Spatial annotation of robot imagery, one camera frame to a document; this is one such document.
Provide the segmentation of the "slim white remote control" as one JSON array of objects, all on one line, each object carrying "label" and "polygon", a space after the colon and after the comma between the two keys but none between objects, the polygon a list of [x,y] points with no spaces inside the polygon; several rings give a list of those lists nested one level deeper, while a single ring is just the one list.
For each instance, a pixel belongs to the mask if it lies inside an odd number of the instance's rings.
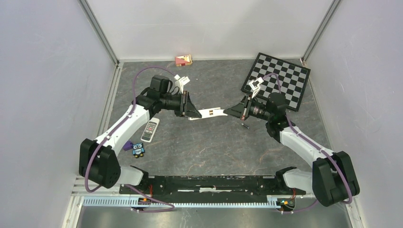
[{"label": "slim white remote control", "polygon": [[206,118],[212,118],[212,117],[218,117],[218,116],[228,116],[227,114],[224,113],[224,109],[221,109],[220,107],[201,109],[201,110],[198,110],[198,112],[201,114],[200,118],[188,117],[188,120],[192,121],[192,120],[200,120],[200,119],[206,119]]}]

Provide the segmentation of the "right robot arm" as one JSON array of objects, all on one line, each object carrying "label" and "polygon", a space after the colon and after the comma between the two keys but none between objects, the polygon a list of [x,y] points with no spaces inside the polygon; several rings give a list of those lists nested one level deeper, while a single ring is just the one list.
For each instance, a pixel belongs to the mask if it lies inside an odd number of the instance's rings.
[{"label": "right robot arm", "polygon": [[293,188],[310,192],[325,207],[339,202],[352,203],[360,187],[349,154],[334,152],[309,138],[291,122],[286,109],[285,96],[272,93],[266,103],[247,95],[223,112],[241,120],[252,116],[266,121],[269,136],[290,148],[311,167],[311,171],[293,167],[281,170],[280,178],[274,181],[277,192],[286,194]]}]

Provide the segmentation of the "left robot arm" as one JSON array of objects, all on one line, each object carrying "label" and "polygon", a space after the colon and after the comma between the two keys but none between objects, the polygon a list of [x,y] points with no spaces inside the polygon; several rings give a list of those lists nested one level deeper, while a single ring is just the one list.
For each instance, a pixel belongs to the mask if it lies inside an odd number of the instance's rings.
[{"label": "left robot arm", "polygon": [[[79,153],[79,174],[84,177],[86,191],[98,189],[91,189],[89,181],[107,189],[116,184],[129,184],[140,194],[149,189],[149,180],[143,177],[144,172],[136,167],[121,166],[117,157],[132,135],[161,110],[172,110],[178,117],[202,116],[191,102],[189,92],[183,89],[189,83],[189,78],[175,75],[174,79],[173,83],[165,76],[153,76],[150,86],[132,101],[112,127],[94,140],[83,140]],[[172,83],[179,89],[176,94],[168,91]]]}]

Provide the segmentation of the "white remote red buttons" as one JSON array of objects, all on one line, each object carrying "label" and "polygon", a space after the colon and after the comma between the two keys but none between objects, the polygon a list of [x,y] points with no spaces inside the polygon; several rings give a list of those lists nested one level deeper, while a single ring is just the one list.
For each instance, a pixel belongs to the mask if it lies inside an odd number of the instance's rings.
[{"label": "white remote red buttons", "polygon": [[155,117],[150,119],[147,122],[145,129],[142,133],[141,141],[150,143],[155,136],[155,133],[156,133],[156,130],[157,130],[159,124],[160,124],[160,119],[155,118]]}]

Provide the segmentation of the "black white chessboard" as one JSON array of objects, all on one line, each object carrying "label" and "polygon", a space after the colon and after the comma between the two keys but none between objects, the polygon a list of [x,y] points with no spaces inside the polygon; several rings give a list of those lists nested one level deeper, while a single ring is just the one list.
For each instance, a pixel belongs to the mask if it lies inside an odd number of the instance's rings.
[{"label": "black white chessboard", "polygon": [[267,100],[271,93],[277,93],[281,89],[281,93],[286,98],[288,109],[298,111],[308,83],[310,71],[310,69],[304,66],[264,53],[258,53],[240,90],[244,93],[252,94],[253,90],[249,82],[256,80],[258,77],[275,73],[278,77],[269,76],[263,80],[256,97]]}]

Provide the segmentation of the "red yellow small box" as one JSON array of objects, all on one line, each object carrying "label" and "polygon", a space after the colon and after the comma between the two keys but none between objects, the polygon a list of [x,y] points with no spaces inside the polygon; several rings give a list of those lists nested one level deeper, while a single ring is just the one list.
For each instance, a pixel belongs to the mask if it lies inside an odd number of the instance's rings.
[{"label": "red yellow small box", "polygon": [[192,64],[192,56],[190,54],[175,57],[175,65],[177,67],[189,66]]}]

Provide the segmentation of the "blue owl toy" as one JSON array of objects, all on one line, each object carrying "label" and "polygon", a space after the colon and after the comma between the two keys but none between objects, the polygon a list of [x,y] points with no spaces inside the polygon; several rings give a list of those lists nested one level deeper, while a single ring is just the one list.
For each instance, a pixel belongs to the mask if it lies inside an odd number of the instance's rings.
[{"label": "blue owl toy", "polygon": [[133,156],[135,158],[140,158],[144,156],[145,150],[144,150],[144,144],[142,142],[132,144],[132,148],[133,148]]}]

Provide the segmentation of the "purple block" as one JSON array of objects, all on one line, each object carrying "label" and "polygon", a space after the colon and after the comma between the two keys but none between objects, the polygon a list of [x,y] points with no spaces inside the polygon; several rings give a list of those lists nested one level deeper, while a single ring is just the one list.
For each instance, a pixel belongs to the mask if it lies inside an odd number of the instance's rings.
[{"label": "purple block", "polygon": [[124,151],[133,150],[133,143],[132,143],[131,141],[127,141],[127,142],[123,145],[122,149],[123,149]]}]

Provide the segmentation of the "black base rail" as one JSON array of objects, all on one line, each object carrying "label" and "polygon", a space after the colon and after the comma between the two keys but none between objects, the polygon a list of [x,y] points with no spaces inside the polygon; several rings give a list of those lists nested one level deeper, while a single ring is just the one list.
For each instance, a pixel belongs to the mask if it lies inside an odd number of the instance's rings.
[{"label": "black base rail", "polygon": [[264,203],[267,196],[305,195],[276,176],[149,176],[136,189],[169,203]]}]

